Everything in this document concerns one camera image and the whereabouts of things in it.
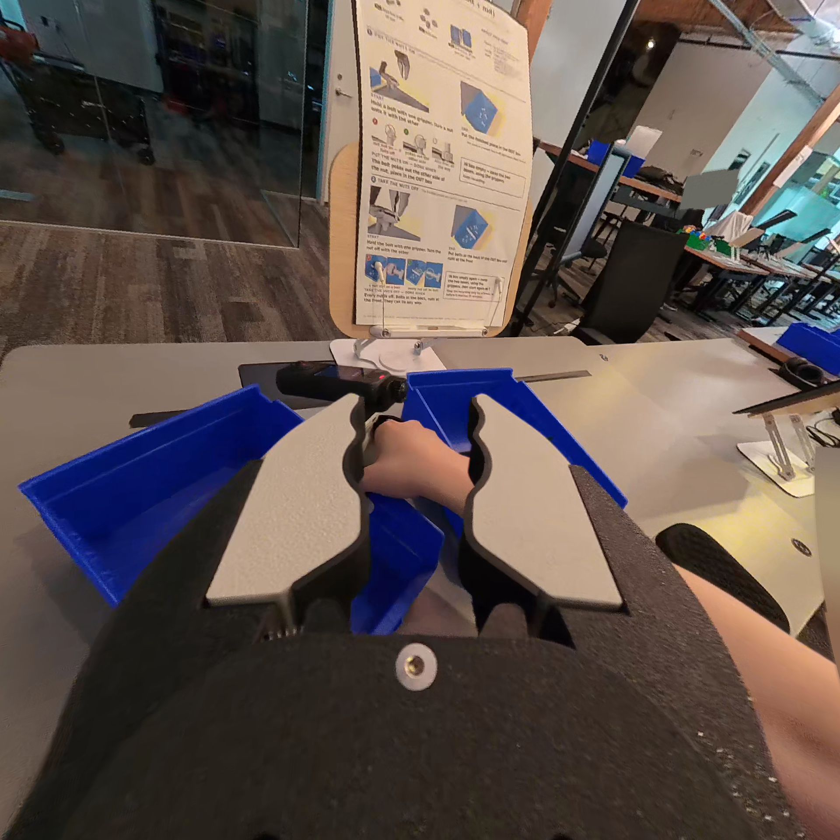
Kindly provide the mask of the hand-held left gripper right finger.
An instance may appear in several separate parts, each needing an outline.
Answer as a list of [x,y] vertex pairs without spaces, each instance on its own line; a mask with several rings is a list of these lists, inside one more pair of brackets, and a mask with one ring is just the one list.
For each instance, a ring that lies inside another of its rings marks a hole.
[[469,441],[467,561],[539,605],[619,611],[623,598],[557,445],[485,393],[471,400]]

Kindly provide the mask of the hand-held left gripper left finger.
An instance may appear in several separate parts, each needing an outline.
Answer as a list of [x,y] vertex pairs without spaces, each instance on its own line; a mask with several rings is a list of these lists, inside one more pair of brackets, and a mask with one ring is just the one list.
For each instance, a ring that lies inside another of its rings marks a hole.
[[364,423],[362,397],[345,395],[266,452],[206,591],[210,605],[350,605],[371,567]]

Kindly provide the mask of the blue plastic bin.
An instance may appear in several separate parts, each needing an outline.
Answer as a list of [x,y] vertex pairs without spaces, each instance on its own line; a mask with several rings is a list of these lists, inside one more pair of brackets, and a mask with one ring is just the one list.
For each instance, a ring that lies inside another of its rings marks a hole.
[[[111,606],[251,460],[304,420],[257,385],[236,390],[18,486]],[[438,566],[445,536],[406,500],[370,496],[371,573],[354,634],[388,635]]]
[[[626,518],[624,494],[594,462],[573,435],[544,405],[530,385],[516,381],[511,369],[432,371],[409,374],[408,395],[402,409],[404,422],[417,421],[432,430],[454,451],[469,458],[469,406],[474,396],[489,394],[554,442],[572,465],[575,482],[591,515],[605,553],[607,530]],[[463,540],[464,519],[449,512],[451,524],[459,525]]]
[[803,322],[793,323],[776,343],[792,355],[822,368],[825,373],[839,377],[839,329],[828,331]]

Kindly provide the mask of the person's right forearm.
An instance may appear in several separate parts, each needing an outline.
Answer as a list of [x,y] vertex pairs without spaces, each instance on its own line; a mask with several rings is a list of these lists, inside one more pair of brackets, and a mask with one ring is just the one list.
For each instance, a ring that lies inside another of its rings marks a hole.
[[699,576],[677,568],[718,630],[759,713],[773,764],[801,813],[838,812],[837,668]]

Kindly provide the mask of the black elbow rest pad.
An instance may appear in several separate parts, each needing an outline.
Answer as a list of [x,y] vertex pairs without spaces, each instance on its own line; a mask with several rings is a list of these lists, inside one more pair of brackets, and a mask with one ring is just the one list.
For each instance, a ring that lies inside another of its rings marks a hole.
[[708,533],[688,523],[677,523],[655,537],[671,562],[724,592],[787,634],[790,622],[781,605],[729,551]]

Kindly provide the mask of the person's right hand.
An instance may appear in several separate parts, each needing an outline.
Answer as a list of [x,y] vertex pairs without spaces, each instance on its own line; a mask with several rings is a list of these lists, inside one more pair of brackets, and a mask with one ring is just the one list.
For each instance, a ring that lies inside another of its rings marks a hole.
[[474,482],[469,458],[417,421],[388,419],[372,434],[375,459],[360,488],[396,499],[423,498],[463,517]]

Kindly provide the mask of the white board stand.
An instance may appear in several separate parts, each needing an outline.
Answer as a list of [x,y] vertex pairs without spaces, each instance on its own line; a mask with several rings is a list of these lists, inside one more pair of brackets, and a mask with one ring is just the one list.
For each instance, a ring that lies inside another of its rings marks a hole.
[[433,349],[439,337],[436,329],[413,324],[371,325],[362,328],[359,338],[333,340],[329,350],[338,365],[379,369],[404,377],[411,373],[446,370]]
[[787,447],[776,415],[763,413],[761,419],[766,439],[738,444],[738,452],[788,496],[797,499],[813,497],[816,488],[816,445],[806,429],[802,416],[787,415],[799,443],[802,457]]

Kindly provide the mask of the paper instruction sheet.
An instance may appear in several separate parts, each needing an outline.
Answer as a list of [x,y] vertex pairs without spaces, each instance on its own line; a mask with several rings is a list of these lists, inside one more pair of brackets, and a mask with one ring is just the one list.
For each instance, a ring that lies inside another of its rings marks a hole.
[[492,2],[361,1],[363,327],[502,326],[532,173],[527,30]]

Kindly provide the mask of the black office chair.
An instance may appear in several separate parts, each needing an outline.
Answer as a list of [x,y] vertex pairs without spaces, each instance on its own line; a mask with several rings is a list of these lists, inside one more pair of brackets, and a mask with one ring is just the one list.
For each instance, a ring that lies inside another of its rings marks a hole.
[[636,223],[621,226],[571,336],[588,345],[639,341],[665,303],[688,237]]

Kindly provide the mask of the black headphones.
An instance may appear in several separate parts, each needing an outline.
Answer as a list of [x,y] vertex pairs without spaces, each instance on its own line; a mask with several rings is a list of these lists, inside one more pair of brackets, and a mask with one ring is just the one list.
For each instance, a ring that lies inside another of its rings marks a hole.
[[823,387],[826,373],[819,366],[802,357],[791,357],[780,365],[778,376],[801,391]]

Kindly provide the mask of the green toy brick tray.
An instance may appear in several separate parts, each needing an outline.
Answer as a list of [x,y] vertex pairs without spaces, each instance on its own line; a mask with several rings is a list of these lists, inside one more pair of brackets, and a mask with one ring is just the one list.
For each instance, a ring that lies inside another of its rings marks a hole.
[[682,227],[679,232],[687,235],[686,247],[688,249],[717,253],[726,257],[732,256],[730,244],[721,236],[704,232],[699,227],[690,225]]

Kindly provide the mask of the black floor sign stand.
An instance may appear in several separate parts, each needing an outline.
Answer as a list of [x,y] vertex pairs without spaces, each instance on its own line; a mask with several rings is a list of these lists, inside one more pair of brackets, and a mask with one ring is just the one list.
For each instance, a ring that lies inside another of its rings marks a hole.
[[574,162],[574,142],[637,13],[638,1],[518,2],[517,19],[535,35],[530,79],[534,175],[542,188],[511,320],[501,335],[519,336],[545,286],[538,264],[560,212],[559,190],[586,168]]

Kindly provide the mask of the wooden high table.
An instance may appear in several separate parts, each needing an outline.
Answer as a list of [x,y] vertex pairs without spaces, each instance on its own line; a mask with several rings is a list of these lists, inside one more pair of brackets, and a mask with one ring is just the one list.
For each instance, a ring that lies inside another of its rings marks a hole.
[[[537,148],[546,152],[546,154],[548,155],[559,155],[561,153],[561,149],[559,146],[540,140],[537,141]],[[580,156],[576,152],[570,153],[569,162],[593,173],[596,172],[599,168],[598,164],[594,164],[588,161],[587,159],[585,159],[585,157]],[[619,178],[618,184],[620,186],[625,186],[632,191],[636,191],[637,193],[642,193],[648,196],[656,196],[657,198],[663,198],[666,201],[676,203],[677,205],[681,204],[681,195],[678,195],[675,192],[670,191],[664,187],[644,182],[638,178],[630,178],[622,175]]]

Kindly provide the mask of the blue storage crate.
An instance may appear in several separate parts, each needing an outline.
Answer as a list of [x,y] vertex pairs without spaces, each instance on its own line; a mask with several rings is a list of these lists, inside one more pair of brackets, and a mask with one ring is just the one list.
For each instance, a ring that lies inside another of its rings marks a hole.
[[[592,142],[590,142],[589,147],[585,153],[585,159],[588,160],[588,162],[593,163],[594,165],[600,166],[603,163],[605,157],[607,156],[607,153],[610,150],[610,148],[611,145],[609,143],[603,143],[598,140],[593,140]],[[631,155],[627,159],[627,163],[623,171],[623,177],[630,179],[634,178],[636,174],[642,169],[645,162],[645,158]]]

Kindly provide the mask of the black wheeled cart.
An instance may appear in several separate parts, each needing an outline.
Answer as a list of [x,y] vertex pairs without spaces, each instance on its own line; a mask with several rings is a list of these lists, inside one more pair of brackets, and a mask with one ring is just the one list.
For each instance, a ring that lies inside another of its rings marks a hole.
[[133,151],[142,165],[155,163],[143,95],[100,79],[73,58],[46,53],[20,23],[2,17],[1,66],[20,98],[35,139],[53,155],[65,153],[64,136],[99,140]]

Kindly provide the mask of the white foam box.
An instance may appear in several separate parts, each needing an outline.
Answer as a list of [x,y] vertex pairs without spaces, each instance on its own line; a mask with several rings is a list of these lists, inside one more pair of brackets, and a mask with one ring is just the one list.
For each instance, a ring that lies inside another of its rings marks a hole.
[[645,161],[663,134],[661,129],[638,124],[627,135],[624,148],[634,158]]

